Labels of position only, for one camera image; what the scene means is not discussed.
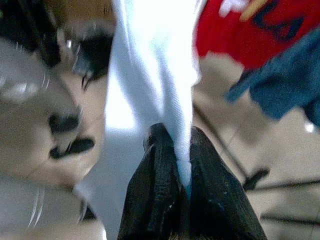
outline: red fabric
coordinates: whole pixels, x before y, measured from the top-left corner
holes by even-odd
[[[320,0],[269,0],[246,22],[240,22],[241,14],[232,11],[225,18],[220,17],[218,12],[221,3],[222,0],[208,0],[199,18],[196,39],[198,54],[202,57],[209,51],[228,53],[247,69],[261,67],[320,23]],[[271,4],[275,7],[263,18],[264,24],[268,26],[303,18],[291,39],[279,40],[274,31],[263,29],[254,21]],[[280,31],[286,35],[289,29],[287,26]]]

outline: beige floor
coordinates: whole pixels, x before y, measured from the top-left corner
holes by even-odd
[[[242,68],[226,57],[209,57],[201,63],[202,81],[194,88],[194,102],[217,129],[228,149],[239,159],[248,175],[260,167],[269,167],[270,175],[258,185],[265,186],[290,180],[320,177],[320,134],[305,129],[300,110],[288,113],[280,122],[263,116],[249,95],[228,104],[223,93],[237,81]],[[82,136],[94,136],[96,145],[90,152],[56,161],[48,157],[54,145],[47,125],[47,116],[32,104],[0,119],[0,171],[49,185],[70,188],[80,181],[97,161],[104,127],[105,78],[93,82],[86,93],[81,79],[71,73],[61,74],[74,99],[83,108]],[[224,153],[215,137],[199,116],[194,124],[208,134],[222,158],[244,181],[233,162]],[[264,213],[309,217],[320,220],[320,187],[248,192],[248,198],[259,217]],[[318,240],[316,226],[285,225],[261,222],[269,240]],[[100,222],[75,226],[52,226],[25,235],[8,235],[0,240],[104,240]]]

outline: blue cloth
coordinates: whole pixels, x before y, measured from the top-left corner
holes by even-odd
[[[266,115],[279,120],[301,107],[320,127],[320,27],[263,67],[244,72],[225,97],[234,102],[247,89]]]

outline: white cloth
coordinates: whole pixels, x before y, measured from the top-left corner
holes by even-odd
[[[148,128],[164,123],[182,184],[190,185],[191,87],[199,76],[193,31],[203,0],[113,0],[113,40],[99,162],[74,189],[102,220],[107,239],[120,227],[128,183],[144,155]]]
[[[220,5],[219,16],[225,18],[230,11],[241,13],[248,4],[249,0],[223,0]]]

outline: red shirt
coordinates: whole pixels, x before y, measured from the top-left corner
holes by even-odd
[[[222,0],[208,0],[198,22],[196,47],[227,53],[247,69],[259,68],[320,23],[320,0],[269,0],[246,22],[241,13],[218,12]]]

